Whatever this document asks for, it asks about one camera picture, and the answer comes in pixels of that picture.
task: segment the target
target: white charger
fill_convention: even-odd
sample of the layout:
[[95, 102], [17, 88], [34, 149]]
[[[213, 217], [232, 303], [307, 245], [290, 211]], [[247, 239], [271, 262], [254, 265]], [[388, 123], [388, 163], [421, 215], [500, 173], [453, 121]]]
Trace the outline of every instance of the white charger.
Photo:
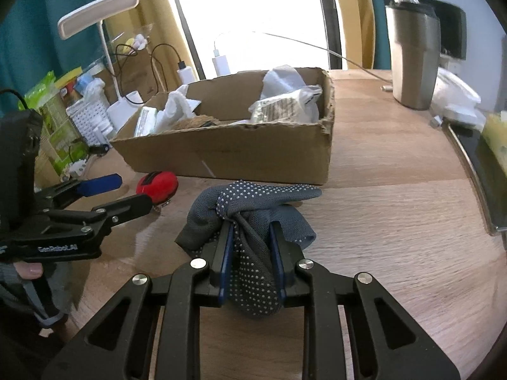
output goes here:
[[213, 54], [215, 55], [212, 58], [213, 65], [215, 66], [216, 76], [220, 77], [222, 75], [229, 75], [231, 71], [229, 69], [229, 63], [227, 62], [227, 57], [225, 55], [220, 55], [218, 50], [214, 50]]
[[195, 81], [194, 70], [192, 70], [192, 67], [185, 65], [184, 61], [178, 63], [177, 72], [182, 84], [190, 84]]

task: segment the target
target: white lamp head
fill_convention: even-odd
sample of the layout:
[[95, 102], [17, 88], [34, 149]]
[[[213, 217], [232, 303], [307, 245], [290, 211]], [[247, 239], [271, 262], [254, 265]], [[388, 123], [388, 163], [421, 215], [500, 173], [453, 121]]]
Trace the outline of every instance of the white lamp head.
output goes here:
[[95, 0], [64, 15], [58, 21], [58, 34], [67, 40], [74, 34], [106, 18], [130, 10], [139, 0]]

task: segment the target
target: green package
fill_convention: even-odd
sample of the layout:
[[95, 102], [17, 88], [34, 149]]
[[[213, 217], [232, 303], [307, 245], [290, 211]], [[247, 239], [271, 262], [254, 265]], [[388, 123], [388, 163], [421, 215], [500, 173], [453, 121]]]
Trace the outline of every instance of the green package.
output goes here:
[[[55, 74], [50, 71], [25, 95], [25, 100], [29, 108], [36, 110], [43, 117], [41, 148], [60, 175], [72, 162], [85, 159], [88, 147], [67, 116], [54, 82]], [[18, 107], [24, 109], [21, 102], [18, 103]]]

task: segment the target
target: black cable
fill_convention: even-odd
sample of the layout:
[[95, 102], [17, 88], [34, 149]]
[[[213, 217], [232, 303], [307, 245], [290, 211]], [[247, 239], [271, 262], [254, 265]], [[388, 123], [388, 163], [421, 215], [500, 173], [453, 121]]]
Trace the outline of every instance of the black cable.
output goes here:
[[[120, 54], [118, 53], [118, 47], [127, 47], [127, 48], [130, 48], [130, 53], [128, 54]], [[124, 55], [125, 57], [127, 57], [125, 59], [125, 61], [123, 62], [123, 64], [120, 63], [120, 59], [118, 58], [119, 55]], [[115, 47], [115, 57], [116, 57], [116, 62], [118, 63], [118, 74], [120, 75], [120, 86], [118, 87], [120, 89], [120, 95], [122, 97], [125, 97], [125, 99], [131, 103], [131, 104], [135, 104], [135, 105], [143, 105], [145, 102], [141, 102], [141, 103], [138, 103], [136, 101], [132, 101], [130, 100], [130, 98], [128, 98], [126, 95], [123, 94], [123, 67], [125, 67], [125, 63], [127, 63], [127, 60], [130, 58], [130, 57], [135, 57], [136, 55], [138, 55], [138, 50], [135, 49], [134, 47], [132, 47], [130, 44], [118, 44], [116, 47]]]
[[71, 162], [72, 164], [74, 164], [74, 163], [75, 163], [75, 161], [74, 161], [74, 160], [73, 160], [73, 158], [72, 158], [72, 154], [70, 154], [70, 148], [71, 148], [71, 147], [72, 147], [72, 143], [70, 143], [70, 145], [69, 145], [69, 147], [68, 147], [68, 158], [70, 158], [70, 162]]
[[[118, 47], [127, 47], [127, 48], [130, 48], [131, 49], [131, 52], [128, 53], [128, 54], [121, 54], [121, 53], [118, 53]], [[124, 57], [127, 57], [125, 59], [125, 61], [123, 62], [123, 64], [121, 64], [120, 62], [120, 59], [118, 58], [118, 56], [121, 56], [123, 55]], [[119, 89], [120, 89], [120, 95], [125, 97], [127, 99], [127, 101], [131, 104], [135, 104], [135, 105], [143, 105], [143, 103], [137, 103], [135, 101], [132, 101], [130, 100], [130, 98], [128, 98], [126, 95], [123, 94], [123, 68], [125, 67], [125, 64], [127, 63], [127, 60], [129, 57], [135, 57], [136, 55], [138, 55], [138, 50], [135, 49], [134, 47], [132, 47], [131, 45], [129, 44], [118, 44], [116, 47], [115, 47], [115, 57], [116, 57], [116, 61], [118, 63], [118, 76], [119, 76]], [[155, 94], [158, 94], [160, 92], [160, 87], [159, 87], [159, 83], [158, 83], [158, 78], [156, 76], [156, 73], [155, 73], [155, 67], [154, 67], [154, 64], [153, 62], [156, 61], [158, 63], [158, 65], [160, 66], [161, 70], [162, 70], [162, 76], [164, 77], [164, 84], [165, 84], [165, 88], [167, 89], [167, 78], [166, 78], [166, 75], [165, 75], [165, 71], [164, 71], [164, 66], [162, 65], [162, 63], [156, 58], [153, 56], [153, 51], [151, 52], [150, 54], [150, 66], [151, 66], [151, 73], [153, 74], [153, 78], [155, 80], [155, 84], [157, 86], [157, 90], [155, 91]]]
[[[179, 56], [179, 53], [177, 52], [177, 50], [171, 44], [160, 43], [160, 44], [157, 44], [154, 47], [154, 49], [151, 51], [151, 54], [150, 54], [151, 73], [153, 74], [153, 78], [154, 78], [155, 84], [157, 86], [157, 90], [156, 90], [156, 92], [155, 92], [154, 95], [156, 95], [156, 94], [158, 94], [160, 92], [159, 82], [158, 82], [158, 78], [157, 78], [156, 73], [155, 73], [155, 67], [154, 67], [154, 64], [153, 64], [154, 61], [157, 62], [157, 64], [159, 65], [159, 67], [160, 67], [160, 69], [162, 71], [162, 76], [164, 78], [165, 89], [167, 90], [167, 78], [166, 78], [166, 75], [165, 75], [164, 66], [162, 65], [162, 63], [160, 62], [160, 60], [158, 60], [156, 57], [153, 56], [153, 52], [155, 51], [155, 49], [157, 47], [160, 47], [161, 45], [168, 45], [169, 47], [171, 47], [174, 50], [174, 52], [178, 56], [178, 59], [181, 62], [181, 57]], [[130, 53], [128, 53], [128, 54], [119, 53], [118, 52], [118, 47], [130, 48]], [[109, 67], [107, 65], [104, 64], [104, 66], [105, 66], [107, 72], [112, 77], [115, 77], [115, 78], [117, 78], [119, 80], [119, 87], [118, 88], [120, 90], [120, 96], [125, 97], [127, 99], [127, 101], [129, 103], [131, 103], [131, 104], [135, 104], [135, 105], [143, 105], [143, 104], [145, 104], [145, 102], [138, 103], [138, 102], [132, 101], [132, 100], [130, 100], [130, 98], [128, 98], [126, 95], [123, 94], [123, 68], [125, 67], [125, 64], [127, 63], [128, 58], [129, 57], [135, 57], [136, 55], [139, 54], [139, 51], [136, 48], [134, 48], [133, 46], [131, 46], [130, 44], [118, 44], [115, 47], [115, 52], [113, 54], [114, 54], [114, 56], [116, 58], [116, 62], [118, 64], [118, 73], [115, 75], [114, 73], [111, 72], [111, 70], [109, 69]], [[123, 63], [121, 63], [119, 57], [126, 57], [126, 59], [125, 59], [125, 61]]]
[[174, 46], [173, 46], [173, 45], [171, 45], [171, 44], [169, 44], [169, 43], [160, 43], [160, 44], [157, 44], [155, 47], [153, 47], [153, 50], [151, 50], [151, 55], [153, 55], [153, 54], [155, 53], [155, 50], [156, 50], [158, 47], [160, 47], [161, 45], [167, 45], [168, 47], [171, 47], [171, 48], [174, 50], [174, 52], [176, 53], [176, 55], [178, 56], [178, 62], [179, 62], [179, 63], [181, 63], [182, 58], [181, 58], [181, 56], [179, 55], [178, 50], [176, 50], [176, 49], [174, 48]]
[[19, 101], [21, 101], [25, 110], [29, 109], [23, 96], [19, 94], [16, 90], [12, 90], [12, 88], [2, 88], [2, 90], [0, 90], [0, 94], [3, 94], [5, 92], [10, 92], [11, 94], [14, 94], [17, 98], [19, 98]]

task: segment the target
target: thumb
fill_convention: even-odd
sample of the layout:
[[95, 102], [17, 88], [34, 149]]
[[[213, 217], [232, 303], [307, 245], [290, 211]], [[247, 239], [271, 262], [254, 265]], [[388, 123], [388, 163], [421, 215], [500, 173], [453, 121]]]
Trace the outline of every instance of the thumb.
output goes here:
[[14, 263], [14, 268], [18, 272], [19, 276], [25, 280], [35, 280], [42, 276], [44, 270], [40, 263], [25, 263], [24, 261], [18, 261]]

